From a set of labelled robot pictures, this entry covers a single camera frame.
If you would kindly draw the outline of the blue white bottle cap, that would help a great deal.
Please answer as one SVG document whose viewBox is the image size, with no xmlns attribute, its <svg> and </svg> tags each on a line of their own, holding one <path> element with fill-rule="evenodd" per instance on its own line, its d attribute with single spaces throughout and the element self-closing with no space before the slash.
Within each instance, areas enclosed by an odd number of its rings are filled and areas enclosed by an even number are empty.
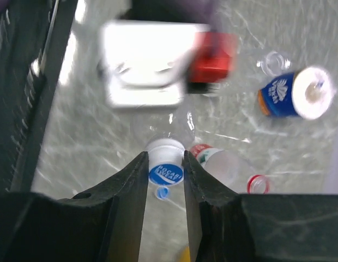
<svg viewBox="0 0 338 262">
<path fill-rule="evenodd" d="M 166 186 L 159 186 L 155 190 L 155 197 L 159 200 L 168 200 L 170 198 L 171 191 L 168 187 Z"/>
</svg>

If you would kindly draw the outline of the red label clear bottle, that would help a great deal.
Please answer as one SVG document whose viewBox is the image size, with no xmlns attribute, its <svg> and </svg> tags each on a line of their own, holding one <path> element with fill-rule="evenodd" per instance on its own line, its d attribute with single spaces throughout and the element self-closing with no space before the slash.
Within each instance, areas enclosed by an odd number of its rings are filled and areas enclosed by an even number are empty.
<svg viewBox="0 0 338 262">
<path fill-rule="evenodd" d="M 269 179 L 239 155 L 207 144 L 197 144 L 190 152 L 206 172 L 231 190 L 248 194 L 270 192 Z"/>
</svg>

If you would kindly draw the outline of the capped clear bottle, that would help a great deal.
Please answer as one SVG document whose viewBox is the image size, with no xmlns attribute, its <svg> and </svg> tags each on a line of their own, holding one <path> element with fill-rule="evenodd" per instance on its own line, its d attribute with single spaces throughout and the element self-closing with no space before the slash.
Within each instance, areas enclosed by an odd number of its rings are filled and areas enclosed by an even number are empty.
<svg viewBox="0 0 338 262">
<path fill-rule="evenodd" d="M 165 187 L 180 184 L 184 178 L 184 152 L 195 140 L 192 107 L 182 105 L 172 112 L 136 114 L 130 127 L 148 152 L 149 182 Z"/>
</svg>

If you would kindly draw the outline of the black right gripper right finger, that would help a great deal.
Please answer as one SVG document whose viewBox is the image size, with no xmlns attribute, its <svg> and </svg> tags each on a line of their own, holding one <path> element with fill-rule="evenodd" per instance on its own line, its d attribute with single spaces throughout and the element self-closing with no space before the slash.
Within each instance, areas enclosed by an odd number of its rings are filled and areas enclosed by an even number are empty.
<svg viewBox="0 0 338 262">
<path fill-rule="evenodd" d="M 238 194 L 184 154 L 192 261 L 338 261 L 338 195 Z"/>
</svg>

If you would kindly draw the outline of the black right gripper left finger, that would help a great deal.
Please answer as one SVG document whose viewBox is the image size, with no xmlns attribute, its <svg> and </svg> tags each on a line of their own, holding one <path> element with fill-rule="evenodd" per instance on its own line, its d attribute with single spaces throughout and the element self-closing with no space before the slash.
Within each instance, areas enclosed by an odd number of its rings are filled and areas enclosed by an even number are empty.
<svg viewBox="0 0 338 262">
<path fill-rule="evenodd" d="M 71 199 L 0 193 L 0 261 L 137 261 L 148 153 Z"/>
</svg>

